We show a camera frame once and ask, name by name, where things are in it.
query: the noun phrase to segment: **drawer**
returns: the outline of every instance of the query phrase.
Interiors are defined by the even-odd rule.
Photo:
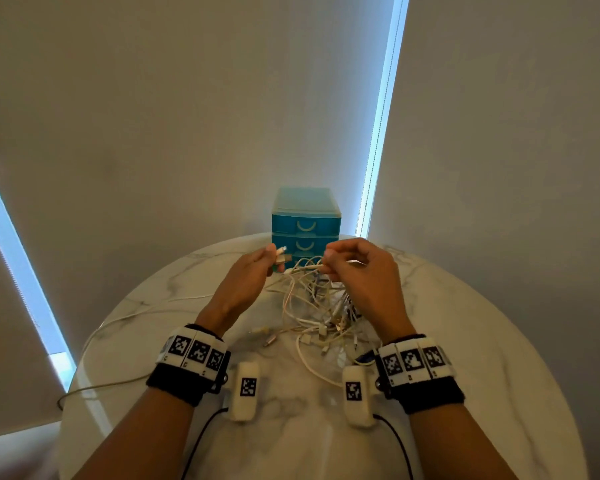
[[[285,254],[309,257],[322,256],[327,244],[337,240],[338,236],[336,235],[329,237],[305,237],[303,235],[271,234],[271,241],[277,248],[282,246],[287,247]]]
[[[340,234],[341,217],[291,217],[273,214],[271,231],[307,236],[334,236]]]

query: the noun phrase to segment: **marble table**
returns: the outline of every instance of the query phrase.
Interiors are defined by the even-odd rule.
[[[195,251],[161,269],[115,307],[105,322],[168,298],[211,294],[242,253],[271,241],[257,234]],[[407,311],[416,328],[435,337],[457,370],[466,406],[520,480],[584,480],[587,469],[576,425],[558,384],[536,350],[498,309],[471,287],[424,259],[389,249],[400,267]],[[282,295],[263,292],[227,332],[232,361],[256,360],[264,377],[253,422],[222,416],[205,434],[189,478],[408,478],[400,447],[384,424],[346,423],[341,389],[311,375],[291,333],[263,348],[252,328],[281,325]],[[168,333],[193,322],[208,299],[172,301],[97,334],[82,357],[72,389],[147,374]],[[339,380],[338,364],[306,347],[311,365]],[[70,479],[144,391],[144,382],[67,399],[59,469]],[[196,409],[187,450],[222,397],[208,394]],[[416,478],[422,471],[407,416],[377,396],[374,410],[398,430]]]

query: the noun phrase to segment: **white wall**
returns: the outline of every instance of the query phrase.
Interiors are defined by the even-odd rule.
[[[63,393],[0,256],[0,434],[58,420]]]
[[[393,0],[0,0],[0,191],[74,353],[138,283],[330,186],[352,233]]]
[[[370,238],[506,313],[600,479],[600,0],[411,0]]]

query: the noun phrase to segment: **plastic drawer unit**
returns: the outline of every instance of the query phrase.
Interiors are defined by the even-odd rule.
[[[329,242],[337,241],[342,214],[330,189],[282,187],[271,216],[271,240],[287,247],[293,259],[322,256]]]

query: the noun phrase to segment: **wrist-mounted tracker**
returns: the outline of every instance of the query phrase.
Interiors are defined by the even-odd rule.
[[[220,337],[189,324],[171,332],[146,384],[195,407],[206,392],[220,392],[230,358],[231,352]]]
[[[380,347],[375,359],[378,389],[387,399],[397,399],[407,414],[464,403],[451,362],[426,335],[409,335]]]

